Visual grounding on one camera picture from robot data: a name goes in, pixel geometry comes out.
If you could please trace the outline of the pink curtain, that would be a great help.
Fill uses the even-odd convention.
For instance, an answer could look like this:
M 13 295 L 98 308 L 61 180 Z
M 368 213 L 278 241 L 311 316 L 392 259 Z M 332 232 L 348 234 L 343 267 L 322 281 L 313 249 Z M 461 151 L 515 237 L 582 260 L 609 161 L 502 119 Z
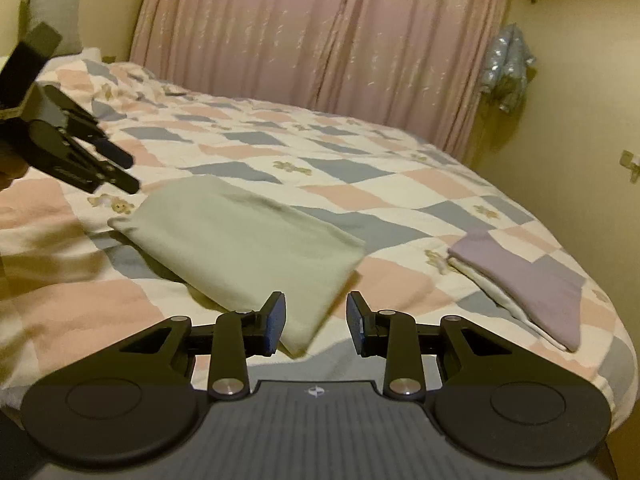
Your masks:
M 462 157 L 506 0 L 143 0 L 130 58 L 213 96 L 363 119 Z

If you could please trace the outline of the white pillow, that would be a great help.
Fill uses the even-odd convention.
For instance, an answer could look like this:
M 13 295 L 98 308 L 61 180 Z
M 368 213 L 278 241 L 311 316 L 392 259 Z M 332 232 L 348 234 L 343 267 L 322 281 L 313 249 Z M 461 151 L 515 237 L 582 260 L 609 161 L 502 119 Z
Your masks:
M 61 55 L 52 58 L 43 67 L 44 72 L 52 72 L 52 70 L 59 70 L 60 68 L 70 68 L 72 65 L 76 65 L 79 62 L 93 62 L 103 63 L 102 52 L 98 47 L 88 47 L 77 54 Z

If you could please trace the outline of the light green garment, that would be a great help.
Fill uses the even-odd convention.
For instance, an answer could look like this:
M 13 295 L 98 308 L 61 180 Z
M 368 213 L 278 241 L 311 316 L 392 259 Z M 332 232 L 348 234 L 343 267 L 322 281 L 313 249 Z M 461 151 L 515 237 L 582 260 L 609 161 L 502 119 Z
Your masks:
M 170 181 L 110 225 L 229 311 L 283 292 L 292 354 L 310 346 L 366 254 L 360 238 L 213 176 Z

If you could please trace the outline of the wall socket with plug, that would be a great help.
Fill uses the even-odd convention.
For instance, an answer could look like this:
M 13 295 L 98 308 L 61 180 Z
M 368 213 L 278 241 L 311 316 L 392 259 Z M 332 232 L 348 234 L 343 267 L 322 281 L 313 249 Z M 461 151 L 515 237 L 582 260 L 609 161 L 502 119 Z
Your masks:
M 640 177 L 640 157 L 631 151 L 622 151 L 620 166 L 630 171 L 630 182 L 636 183 Z

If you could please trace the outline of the grey square pillow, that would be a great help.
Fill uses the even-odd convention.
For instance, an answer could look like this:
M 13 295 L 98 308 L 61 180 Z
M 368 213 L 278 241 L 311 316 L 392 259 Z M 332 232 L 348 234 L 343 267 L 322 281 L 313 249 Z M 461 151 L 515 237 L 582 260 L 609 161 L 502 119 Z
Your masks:
M 22 39 L 40 23 L 56 30 L 62 40 L 53 56 L 79 54 L 82 44 L 79 30 L 80 0 L 22 0 L 18 14 L 18 38 Z

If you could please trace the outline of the white garment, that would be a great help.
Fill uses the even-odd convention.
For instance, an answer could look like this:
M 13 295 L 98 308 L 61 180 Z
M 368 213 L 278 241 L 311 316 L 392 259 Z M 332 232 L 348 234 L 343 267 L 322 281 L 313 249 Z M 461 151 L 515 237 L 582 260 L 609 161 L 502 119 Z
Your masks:
M 496 285 L 492 282 L 487 276 L 481 274 L 477 270 L 474 270 L 466 263 L 454 258 L 448 258 L 448 264 L 456 269 L 459 273 L 466 276 L 469 280 L 477 284 L 477 286 L 495 303 L 498 304 L 499 307 L 506 309 L 510 315 L 514 318 L 522 322 L 528 328 L 533 330 L 539 336 L 548 341 L 549 344 L 552 344 L 553 347 L 558 348 L 562 351 L 567 351 L 568 348 L 562 342 L 554 339 L 550 334 L 548 334 L 543 328 L 539 327 L 537 324 L 533 322 L 533 320 L 528 316 L 528 314 L 515 302 L 513 298 L 511 298 L 500 286 Z

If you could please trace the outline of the purple garment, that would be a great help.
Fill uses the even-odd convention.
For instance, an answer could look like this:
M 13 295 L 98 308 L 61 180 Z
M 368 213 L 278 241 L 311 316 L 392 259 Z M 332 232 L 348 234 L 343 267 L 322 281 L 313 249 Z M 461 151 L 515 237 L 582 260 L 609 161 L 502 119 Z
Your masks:
M 489 233 L 471 232 L 448 249 L 454 257 L 500 286 L 535 324 L 575 352 L 582 343 L 576 285 L 503 248 Z

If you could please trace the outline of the patchwork checkered quilt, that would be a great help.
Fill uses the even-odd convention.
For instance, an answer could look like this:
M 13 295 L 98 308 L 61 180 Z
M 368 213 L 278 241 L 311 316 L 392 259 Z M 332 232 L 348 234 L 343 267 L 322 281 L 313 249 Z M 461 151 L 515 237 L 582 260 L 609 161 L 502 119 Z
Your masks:
M 304 108 L 189 91 L 132 63 L 78 60 L 40 75 L 134 155 L 138 195 L 88 195 L 37 170 L 1 194 L 1 403 L 40 377 L 171 315 L 216 320 L 220 305 L 115 231 L 164 184 L 209 174 L 360 238 L 355 286 L 372 308 L 422 323 L 447 314 L 590 380 L 620 426 L 638 399 L 634 345 L 606 293 L 523 206 L 403 131 Z M 512 318 L 447 261 L 470 231 L 574 285 L 578 350 Z

